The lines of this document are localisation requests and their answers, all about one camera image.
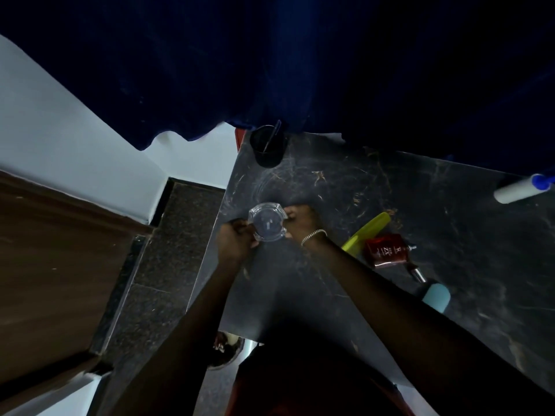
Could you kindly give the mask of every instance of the black container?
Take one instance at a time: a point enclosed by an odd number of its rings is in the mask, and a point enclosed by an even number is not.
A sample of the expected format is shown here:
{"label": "black container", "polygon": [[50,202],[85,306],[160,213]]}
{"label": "black container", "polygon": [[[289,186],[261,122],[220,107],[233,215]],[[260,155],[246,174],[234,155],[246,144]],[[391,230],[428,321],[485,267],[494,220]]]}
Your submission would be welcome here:
{"label": "black container", "polygon": [[268,139],[274,132],[273,125],[265,125],[254,130],[250,135],[250,145],[254,151],[256,163],[265,168],[273,168],[280,164],[287,147],[287,138],[282,130],[279,130],[264,152]]}

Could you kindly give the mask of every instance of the red bottle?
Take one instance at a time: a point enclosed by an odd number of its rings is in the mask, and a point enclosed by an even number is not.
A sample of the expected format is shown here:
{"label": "red bottle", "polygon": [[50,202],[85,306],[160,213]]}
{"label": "red bottle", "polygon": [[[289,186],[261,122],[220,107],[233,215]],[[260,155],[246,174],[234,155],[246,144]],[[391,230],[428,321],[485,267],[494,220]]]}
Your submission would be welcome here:
{"label": "red bottle", "polygon": [[408,262],[408,252],[415,248],[406,244],[398,233],[388,233],[365,240],[365,257],[373,267],[387,267]]}

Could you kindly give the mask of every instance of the yellow plastic handle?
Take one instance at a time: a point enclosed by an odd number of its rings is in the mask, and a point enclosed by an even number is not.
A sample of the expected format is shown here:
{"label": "yellow plastic handle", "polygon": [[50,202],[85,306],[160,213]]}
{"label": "yellow plastic handle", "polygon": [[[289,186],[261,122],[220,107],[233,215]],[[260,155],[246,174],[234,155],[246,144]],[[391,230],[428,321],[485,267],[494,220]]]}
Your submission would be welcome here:
{"label": "yellow plastic handle", "polygon": [[364,241],[375,237],[389,222],[391,222],[391,217],[385,212],[380,213],[357,230],[356,234],[351,236],[341,249],[356,257],[362,251]]}

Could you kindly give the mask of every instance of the table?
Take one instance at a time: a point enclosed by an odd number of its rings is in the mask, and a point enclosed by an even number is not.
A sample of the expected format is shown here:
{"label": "table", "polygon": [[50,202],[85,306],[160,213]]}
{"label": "table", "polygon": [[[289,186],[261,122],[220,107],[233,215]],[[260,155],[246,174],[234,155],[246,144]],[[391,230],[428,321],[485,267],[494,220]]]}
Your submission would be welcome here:
{"label": "table", "polygon": [[[445,314],[555,393],[555,195],[502,205],[493,191],[513,176],[409,153],[339,146],[320,135],[290,135],[278,167],[254,160],[248,143],[235,167],[191,299],[217,265],[215,234],[254,205],[308,203],[343,244],[382,211],[391,229],[416,244],[428,279],[451,292]],[[337,281],[287,239],[261,244],[236,279],[220,329],[260,340],[283,321],[299,321],[410,385]],[[403,266],[379,271],[418,294]]]}

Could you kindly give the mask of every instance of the glass ashtray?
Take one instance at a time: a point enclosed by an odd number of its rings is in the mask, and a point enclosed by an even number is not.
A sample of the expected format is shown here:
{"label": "glass ashtray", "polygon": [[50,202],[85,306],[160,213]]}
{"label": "glass ashtray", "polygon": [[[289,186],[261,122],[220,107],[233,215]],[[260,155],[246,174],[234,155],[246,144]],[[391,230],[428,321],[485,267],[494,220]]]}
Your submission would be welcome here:
{"label": "glass ashtray", "polygon": [[277,241],[284,237],[287,230],[283,227],[283,220],[287,213],[278,203],[260,203],[249,210],[249,223],[256,230],[254,237],[257,241]]}

